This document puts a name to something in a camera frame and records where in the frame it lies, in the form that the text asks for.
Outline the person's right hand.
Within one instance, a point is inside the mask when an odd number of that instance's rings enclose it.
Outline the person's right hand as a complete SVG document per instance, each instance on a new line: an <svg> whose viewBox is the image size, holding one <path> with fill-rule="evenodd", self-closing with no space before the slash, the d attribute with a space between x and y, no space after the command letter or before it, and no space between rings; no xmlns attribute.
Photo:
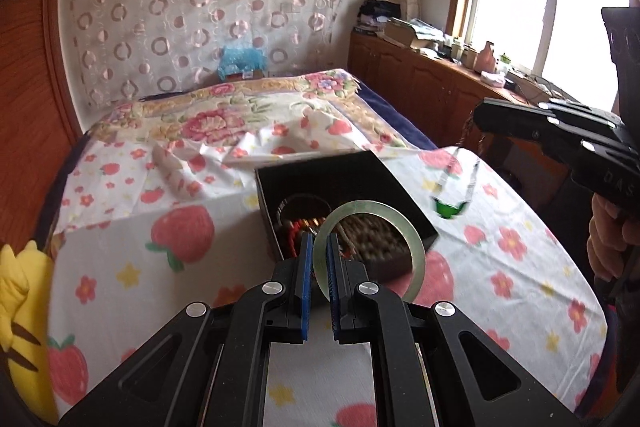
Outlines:
<svg viewBox="0 0 640 427"><path fill-rule="evenodd" d="M639 245L639 220L620 219L620 210L602 196L591 199L587 254L590 267L600 279L619 279L625 268L623 253Z"/></svg>

